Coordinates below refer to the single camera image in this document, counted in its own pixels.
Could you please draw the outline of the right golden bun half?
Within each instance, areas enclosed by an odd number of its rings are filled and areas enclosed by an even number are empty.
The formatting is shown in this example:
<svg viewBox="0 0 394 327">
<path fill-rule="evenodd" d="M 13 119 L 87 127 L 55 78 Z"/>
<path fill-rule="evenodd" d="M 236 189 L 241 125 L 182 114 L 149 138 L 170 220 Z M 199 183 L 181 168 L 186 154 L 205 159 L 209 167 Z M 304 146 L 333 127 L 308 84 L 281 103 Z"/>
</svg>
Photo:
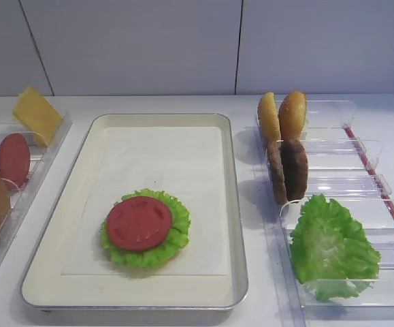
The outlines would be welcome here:
<svg viewBox="0 0 394 327">
<path fill-rule="evenodd" d="M 283 140 L 299 139 L 306 122 L 307 99 L 301 91 L 289 93 L 281 103 L 278 119 Z"/>
</svg>

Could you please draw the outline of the golden bun half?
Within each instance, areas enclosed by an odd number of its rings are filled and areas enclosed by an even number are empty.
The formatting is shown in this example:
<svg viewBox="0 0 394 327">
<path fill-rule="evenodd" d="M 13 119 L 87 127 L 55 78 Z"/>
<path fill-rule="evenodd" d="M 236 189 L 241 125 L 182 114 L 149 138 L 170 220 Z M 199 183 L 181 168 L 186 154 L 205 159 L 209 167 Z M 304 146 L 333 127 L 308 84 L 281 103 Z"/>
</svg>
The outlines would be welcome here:
<svg viewBox="0 0 394 327">
<path fill-rule="evenodd" d="M 283 140 L 299 139 L 306 122 L 307 99 L 301 91 L 289 93 L 281 103 L 278 119 Z"/>
<path fill-rule="evenodd" d="M 266 140 L 268 142 L 280 140 L 280 123 L 274 93 L 267 92 L 262 95 L 257 107 L 257 115 L 261 130 Z"/>
</svg>

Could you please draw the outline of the tomato slice on tray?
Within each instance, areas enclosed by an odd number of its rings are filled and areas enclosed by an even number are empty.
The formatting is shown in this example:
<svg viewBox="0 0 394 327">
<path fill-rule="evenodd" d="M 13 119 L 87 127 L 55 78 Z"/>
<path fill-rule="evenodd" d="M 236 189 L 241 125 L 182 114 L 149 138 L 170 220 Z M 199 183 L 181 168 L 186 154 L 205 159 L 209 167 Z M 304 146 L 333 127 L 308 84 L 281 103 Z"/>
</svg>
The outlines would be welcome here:
<svg viewBox="0 0 394 327">
<path fill-rule="evenodd" d="M 135 196 L 111 209 L 106 232 L 119 249 L 145 251 L 160 245 L 171 225 L 172 213 L 166 204 L 152 197 Z"/>
</svg>

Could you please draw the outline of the clear acrylic left rack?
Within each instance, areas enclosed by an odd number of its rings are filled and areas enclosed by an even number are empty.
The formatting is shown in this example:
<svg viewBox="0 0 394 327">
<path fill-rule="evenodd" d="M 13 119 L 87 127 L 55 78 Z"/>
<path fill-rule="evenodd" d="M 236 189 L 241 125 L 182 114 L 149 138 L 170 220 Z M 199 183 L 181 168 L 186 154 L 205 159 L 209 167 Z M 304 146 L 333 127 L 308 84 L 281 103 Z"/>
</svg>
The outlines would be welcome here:
<svg viewBox="0 0 394 327">
<path fill-rule="evenodd" d="M 20 133 L 26 139 L 31 154 L 31 164 L 27 182 L 21 189 L 10 191 L 11 210 L 0 227 L 0 265 L 20 224 L 29 211 L 70 127 L 70 115 L 68 112 L 65 112 L 63 113 L 63 120 L 57 127 L 51 143 L 46 147 L 42 147 L 36 144 L 34 133 L 25 129 L 22 125 L 18 123 L 0 123 L 0 144 L 4 137 L 12 133 Z"/>
</svg>

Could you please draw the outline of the white paper liner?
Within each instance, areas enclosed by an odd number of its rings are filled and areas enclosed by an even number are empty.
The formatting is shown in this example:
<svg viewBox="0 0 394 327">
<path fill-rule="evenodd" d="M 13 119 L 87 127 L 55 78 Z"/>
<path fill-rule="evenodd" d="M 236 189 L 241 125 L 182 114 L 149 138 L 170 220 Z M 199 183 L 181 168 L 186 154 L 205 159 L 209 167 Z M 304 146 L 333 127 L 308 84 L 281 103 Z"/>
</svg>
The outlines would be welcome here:
<svg viewBox="0 0 394 327">
<path fill-rule="evenodd" d="M 75 240 L 67 252 L 66 275 L 117 275 L 99 242 L 99 228 L 112 205 L 140 189 L 176 196 L 190 213 L 189 243 L 158 275 L 225 275 L 227 206 L 223 147 L 216 127 L 109 127 L 84 147 L 75 172 L 82 175 L 73 205 Z"/>
</svg>

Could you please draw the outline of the left golden bun half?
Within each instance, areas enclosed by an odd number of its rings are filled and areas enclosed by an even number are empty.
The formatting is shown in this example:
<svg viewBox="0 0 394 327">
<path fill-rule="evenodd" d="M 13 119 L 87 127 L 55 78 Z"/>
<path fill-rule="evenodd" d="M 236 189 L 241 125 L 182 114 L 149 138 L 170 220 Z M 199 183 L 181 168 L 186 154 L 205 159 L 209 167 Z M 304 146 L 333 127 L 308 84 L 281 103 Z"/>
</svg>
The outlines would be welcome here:
<svg viewBox="0 0 394 327">
<path fill-rule="evenodd" d="M 262 95 L 257 107 L 257 115 L 261 130 L 266 140 L 268 142 L 280 140 L 280 123 L 274 93 L 267 92 Z"/>
</svg>

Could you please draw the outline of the clear acrylic rack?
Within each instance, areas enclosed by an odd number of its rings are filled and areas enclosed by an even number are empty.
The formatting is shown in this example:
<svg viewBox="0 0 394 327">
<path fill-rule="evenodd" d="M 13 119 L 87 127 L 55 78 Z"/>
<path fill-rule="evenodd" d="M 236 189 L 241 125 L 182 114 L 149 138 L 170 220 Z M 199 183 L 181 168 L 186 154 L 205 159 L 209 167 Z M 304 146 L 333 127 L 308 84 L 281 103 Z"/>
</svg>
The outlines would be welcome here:
<svg viewBox="0 0 394 327">
<path fill-rule="evenodd" d="M 307 189 L 285 204 L 270 202 L 263 222 L 283 326 L 394 326 L 394 197 L 378 174 L 382 147 L 356 137 L 355 105 L 310 101 L 301 143 L 308 157 Z M 337 200 L 359 221 L 381 256 L 375 279 L 316 279 L 300 283 L 291 266 L 291 232 L 314 195 Z"/>
<path fill-rule="evenodd" d="M 27 182 L 21 189 L 10 191 L 11 210 L 0 227 L 0 265 L 20 224 L 29 211 L 70 127 L 70 115 L 68 112 L 65 112 L 63 113 L 63 120 L 57 127 L 51 143 L 46 147 L 42 147 L 36 144 L 34 133 L 25 129 L 22 125 L 18 123 L 0 123 L 0 144 L 4 137 L 12 133 L 20 133 L 26 139 L 31 154 L 31 164 Z"/>
</svg>

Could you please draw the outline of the lettuce leaf in rack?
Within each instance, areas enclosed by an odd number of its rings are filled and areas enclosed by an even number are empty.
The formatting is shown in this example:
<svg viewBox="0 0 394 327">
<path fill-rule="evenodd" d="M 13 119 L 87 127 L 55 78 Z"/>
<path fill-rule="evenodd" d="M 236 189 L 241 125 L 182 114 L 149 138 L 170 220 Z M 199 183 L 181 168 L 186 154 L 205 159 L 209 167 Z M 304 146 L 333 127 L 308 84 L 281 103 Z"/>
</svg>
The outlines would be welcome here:
<svg viewBox="0 0 394 327">
<path fill-rule="evenodd" d="M 380 252 L 334 199 L 315 195 L 305 202 L 291 238 L 295 275 L 318 301 L 358 297 L 378 278 Z"/>
</svg>

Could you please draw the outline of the clear acrylic right rack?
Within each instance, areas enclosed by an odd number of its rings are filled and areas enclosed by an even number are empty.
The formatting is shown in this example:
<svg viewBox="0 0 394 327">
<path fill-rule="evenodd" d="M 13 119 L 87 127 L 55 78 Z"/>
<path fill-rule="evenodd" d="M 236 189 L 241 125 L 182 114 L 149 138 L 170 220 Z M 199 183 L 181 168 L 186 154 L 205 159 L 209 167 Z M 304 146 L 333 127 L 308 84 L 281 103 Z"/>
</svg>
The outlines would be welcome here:
<svg viewBox="0 0 394 327">
<path fill-rule="evenodd" d="M 263 222 L 283 326 L 394 326 L 394 197 L 378 174 L 382 147 L 356 137 L 355 105 L 310 101 L 301 143 L 308 157 L 307 189 L 285 204 L 270 202 Z M 359 221 L 381 256 L 375 279 L 316 279 L 300 283 L 291 266 L 291 232 L 314 195 L 337 200 Z"/>
</svg>

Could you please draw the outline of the brown meat patty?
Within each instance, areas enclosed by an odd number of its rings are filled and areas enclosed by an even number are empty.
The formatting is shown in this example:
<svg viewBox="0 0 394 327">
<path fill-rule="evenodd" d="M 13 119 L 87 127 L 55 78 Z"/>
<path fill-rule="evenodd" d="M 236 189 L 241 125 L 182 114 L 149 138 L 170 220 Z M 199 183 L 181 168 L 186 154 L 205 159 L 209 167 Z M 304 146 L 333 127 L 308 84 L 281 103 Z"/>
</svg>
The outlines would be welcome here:
<svg viewBox="0 0 394 327">
<path fill-rule="evenodd" d="M 277 204 L 283 205 L 287 202 L 287 197 L 279 146 L 279 142 L 270 142 L 267 145 L 267 158 L 269 162 L 274 199 Z"/>
<path fill-rule="evenodd" d="M 285 140 L 280 147 L 284 184 L 288 201 L 304 197 L 308 185 L 308 158 L 302 143 Z"/>
</svg>

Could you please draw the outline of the yellow cheese slice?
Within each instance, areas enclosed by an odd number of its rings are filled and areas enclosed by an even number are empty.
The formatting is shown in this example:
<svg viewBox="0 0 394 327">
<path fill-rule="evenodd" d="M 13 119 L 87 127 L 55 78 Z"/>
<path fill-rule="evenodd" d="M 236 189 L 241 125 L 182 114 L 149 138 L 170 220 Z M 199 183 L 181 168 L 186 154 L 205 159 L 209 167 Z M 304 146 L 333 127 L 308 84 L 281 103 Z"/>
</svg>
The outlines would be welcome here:
<svg viewBox="0 0 394 327">
<path fill-rule="evenodd" d="M 28 130 L 34 132 L 38 145 L 47 147 L 63 118 L 48 100 L 32 86 L 19 96 L 12 116 Z"/>
</svg>

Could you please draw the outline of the red tomato slice in rack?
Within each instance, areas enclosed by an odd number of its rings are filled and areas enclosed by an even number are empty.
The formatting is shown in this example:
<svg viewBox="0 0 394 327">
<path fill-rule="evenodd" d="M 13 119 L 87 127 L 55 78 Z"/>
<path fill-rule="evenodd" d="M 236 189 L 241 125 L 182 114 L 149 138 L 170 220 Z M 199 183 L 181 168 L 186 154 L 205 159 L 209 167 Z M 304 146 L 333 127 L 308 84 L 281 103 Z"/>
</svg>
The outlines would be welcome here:
<svg viewBox="0 0 394 327">
<path fill-rule="evenodd" d="M 30 150 L 22 134 L 6 136 L 0 144 L 0 177 L 8 189 L 22 187 L 30 168 Z"/>
</svg>

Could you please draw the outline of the cream metal tray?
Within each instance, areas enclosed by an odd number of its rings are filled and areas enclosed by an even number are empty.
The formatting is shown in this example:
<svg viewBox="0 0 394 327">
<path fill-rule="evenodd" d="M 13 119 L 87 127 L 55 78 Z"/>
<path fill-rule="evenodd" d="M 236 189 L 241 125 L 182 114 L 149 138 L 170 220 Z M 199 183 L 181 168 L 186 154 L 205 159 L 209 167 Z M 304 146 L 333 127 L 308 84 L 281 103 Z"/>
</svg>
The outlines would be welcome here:
<svg viewBox="0 0 394 327">
<path fill-rule="evenodd" d="M 115 202 L 140 189 L 176 196 L 190 243 L 155 270 L 121 267 L 100 243 Z M 229 119 L 105 114 L 91 124 L 20 292 L 40 309 L 227 311 L 248 273 Z"/>
</svg>

